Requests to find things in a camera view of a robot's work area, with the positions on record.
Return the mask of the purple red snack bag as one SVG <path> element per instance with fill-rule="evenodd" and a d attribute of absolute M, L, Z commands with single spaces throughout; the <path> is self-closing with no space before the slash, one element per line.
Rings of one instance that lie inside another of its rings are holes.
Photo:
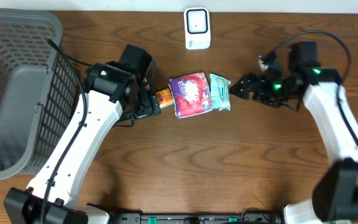
<path fill-rule="evenodd" d="M 175 116 L 184 119 L 213 110 L 209 84 L 204 72 L 172 78 L 168 82 Z"/>

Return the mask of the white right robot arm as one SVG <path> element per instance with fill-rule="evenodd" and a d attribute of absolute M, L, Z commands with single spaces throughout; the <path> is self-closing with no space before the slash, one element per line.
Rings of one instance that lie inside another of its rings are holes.
<path fill-rule="evenodd" d="M 283 208 L 282 223 L 358 221 L 358 124 L 335 69 L 298 68 L 287 78 L 244 75 L 229 92 L 279 108 L 289 99 L 312 115 L 330 162 L 312 197 Z"/>

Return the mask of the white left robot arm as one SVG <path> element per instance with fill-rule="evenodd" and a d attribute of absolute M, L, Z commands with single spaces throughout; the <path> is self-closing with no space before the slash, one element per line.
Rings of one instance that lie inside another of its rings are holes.
<path fill-rule="evenodd" d="M 114 215 L 96 205 L 78 208 L 86 173 L 107 133 L 160 107 L 147 85 L 155 62 L 96 63 L 85 73 L 85 92 L 63 136 L 25 190 L 11 188 L 4 208 L 11 223 L 109 223 Z"/>

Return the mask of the green wet wipes packet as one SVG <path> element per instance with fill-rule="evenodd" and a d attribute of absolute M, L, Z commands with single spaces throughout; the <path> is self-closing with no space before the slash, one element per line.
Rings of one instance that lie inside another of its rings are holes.
<path fill-rule="evenodd" d="M 212 108 L 216 110 L 230 110 L 230 96 L 229 96 L 229 85 L 231 81 L 215 75 L 213 73 L 209 74 L 211 80 L 211 102 Z"/>

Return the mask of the orange tissue packet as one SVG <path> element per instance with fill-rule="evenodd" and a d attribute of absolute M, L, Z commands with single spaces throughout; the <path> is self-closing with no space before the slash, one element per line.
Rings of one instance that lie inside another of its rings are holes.
<path fill-rule="evenodd" d="M 172 93 L 169 88 L 156 92 L 156 95 L 161 109 L 174 104 Z"/>

